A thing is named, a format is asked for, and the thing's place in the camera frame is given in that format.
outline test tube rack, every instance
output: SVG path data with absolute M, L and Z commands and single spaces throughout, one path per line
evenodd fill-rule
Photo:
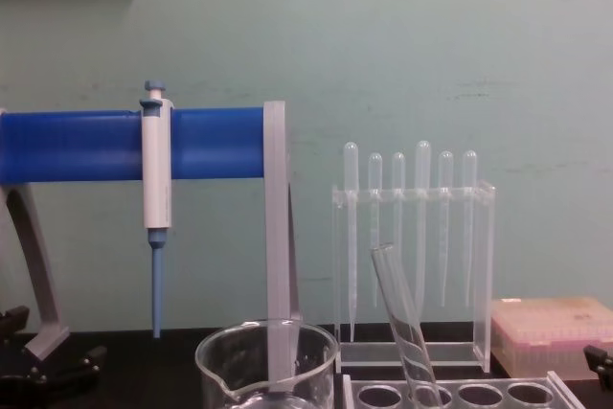
M 441 409 L 585 409 L 561 378 L 548 372 L 541 378 L 440 380 Z M 428 386 L 411 395 L 405 381 L 351 380 L 343 375 L 343 407 L 378 409 L 434 409 Z
M 422 322 L 472 323 L 472 340 L 427 344 L 432 364 L 489 371 L 495 189 L 477 179 L 477 154 L 472 150 L 462 156 L 459 185 L 454 185 L 453 154 L 441 152 L 433 186 L 431 155 L 430 144 L 419 142 L 414 187 L 407 188 L 404 154 L 393 155 L 390 185 L 384 187 L 383 157 L 372 153 L 367 187 L 360 189 L 358 146 L 344 147 L 344 187 L 332 190 L 339 371 L 343 366 L 400 366 L 394 342 L 362 342 L 354 334 L 356 323 L 387 323 L 370 261 L 370 251 L 387 242 L 399 252 L 405 275 L 414 283 Z M 348 323 L 349 337 L 341 334 L 341 325 Z

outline green wall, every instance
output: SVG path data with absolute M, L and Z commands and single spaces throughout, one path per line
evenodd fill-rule
M 138 109 L 150 78 L 179 107 L 287 101 L 309 321 L 331 320 L 330 188 L 348 140 L 409 163 L 420 139 L 475 149 L 498 189 L 495 295 L 613 307 L 611 0 L 0 0 L 9 111 Z M 174 192 L 165 326 L 262 317 L 261 181 Z M 35 196 L 70 326 L 147 328 L 140 185 Z M 33 305 L 5 214 L 0 236 L 0 309 Z

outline glass beaker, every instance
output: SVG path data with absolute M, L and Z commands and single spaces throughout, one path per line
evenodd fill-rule
M 338 344 L 297 320 L 220 330 L 195 351 L 204 409 L 332 409 Z

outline plastic dropper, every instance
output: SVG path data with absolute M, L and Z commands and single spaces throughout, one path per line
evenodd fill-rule
M 477 154 L 465 152 L 462 158 L 462 186 L 465 188 L 464 204 L 464 281 L 465 304 L 470 305 L 470 272 L 472 271 L 474 188 L 477 187 Z
M 353 342 L 357 312 L 357 195 L 359 187 L 358 150 L 356 143 L 346 143 L 345 194 L 347 196 L 347 235 L 349 260 L 349 322 L 350 340 Z
M 444 307 L 447 285 L 447 262 L 449 260 L 449 199 L 453 187 L 453 154 L 449 151 L 439 155 L 439 270 L 441 271 L 441 306 Z
M 404 154 L 396 152 L 392 158 L 392 189 L 394 189 L 394 247 L 402 258 L 402 207 L 406 188 L 406 164 Z
M 381 189 L 383 188 L 383 159 L 379 153 L 372 153 L 368 160 L 368 188 L 371 193 L 371 249 L 378 248 L 380 245 L 379 234 L 379 200 Z M 378 282 L 376 280 L 375 268 L 372 273 L 373 283 L 373 305 L 376 307 L 376 294 Z
M 430 143 L 420 141 L 415 155 L 415 188 L 418 192 L 418 222 L 417 222 L 417 269 L 415 304 L 418 316 L 421 317 L 425 294 L 425 204 L 430 188 Z

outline blue pipette holder bar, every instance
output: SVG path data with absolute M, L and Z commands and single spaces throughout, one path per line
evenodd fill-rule
M 263 109 L 174 109 L 172 178 L 263 177 Z M 5 113 L 0 184 L 142 178 L 141 112 Z

